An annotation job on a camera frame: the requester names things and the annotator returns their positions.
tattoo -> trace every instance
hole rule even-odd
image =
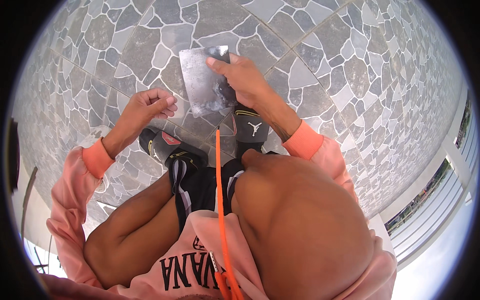
[[[292,137],[283,128],[281,128],[280,125],[275,122],[272,122],[272,129],[278,134],[280,140],[282,140],[282,143],[285,143],[290,137]]]

floor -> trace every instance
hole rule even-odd
[[[179,113],[154,125],[223,162],[234,141],[229,111],[193,118],[182,49],[228,45],[251,58],[317,132],[336,139],[360,205],[371,217],[400,195],[436,153],[456,111],[461,72],[446,38],[413,0],[70,0],[40,33],[17,91],[21,155],[48,206],[67,152],[90,130],[113,127],[137,91],[162,87]],[[285,153],[270,132],[267,150]],[[86,227],[165,172],[139,148],[107,173]]]

person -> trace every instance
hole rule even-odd
[[[233,299],[391,298],[395,257],[368,230],[337,142],[302,121],[251,60],[231,54],[230,61],[206,61],[226,76],[239,102],[233,109],[237,158],[221,169],[222,197],[205,153],[146,127],[152,118],[174,115],[175,97],[159,88],[133,95],[104,138],[69,152],[52,189],[47,227],[69,278],[42,274],[52,295],[229,299],[214,275],[228,258],[234,279],[227,284],[242,294]],[[262,153],[269,126],[290,156]],[[86,203],[137,137],[168,172],[85,241]],[[221,198],[227,254],[220,241]]]

orange cuff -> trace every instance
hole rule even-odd
[[[105,150],[102,137],[91,147],[82,150],[82,158],[87,170],[98,179],[102,178],[105,171],[115,162]]]
[[[324,136],[316,133],[304,120],[295,133],[282,144],[291,156],[310,160],[320,149]]]

pink hoodie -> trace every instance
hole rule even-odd
[[[283,146],[292,156],[310,160],[344,187],[356,200],[338,143],[313,131],[302,121]],[[132,279],[130,287],[116,285],[105,291],[85,262],[82,224],[86,204],[105,171],[114,161],[101,140],[89,148],[72,149],[62,177],[52,189],[52,212],[47,227],[55,238],[60,262],[69,279],[41,274],[55,299],[178,299],[209,295],[221,299],[209,251],[224,266],[217,213],[191,213],[178,241],[146,274]],[[234,275],[246,299],[267,299],[257,267],[235,214],[225,217],[228,249]],[[396,277],[396,260],[382,250],[382,239],[371,230],[374,254],[361,277],[335,299],[390,299]]]

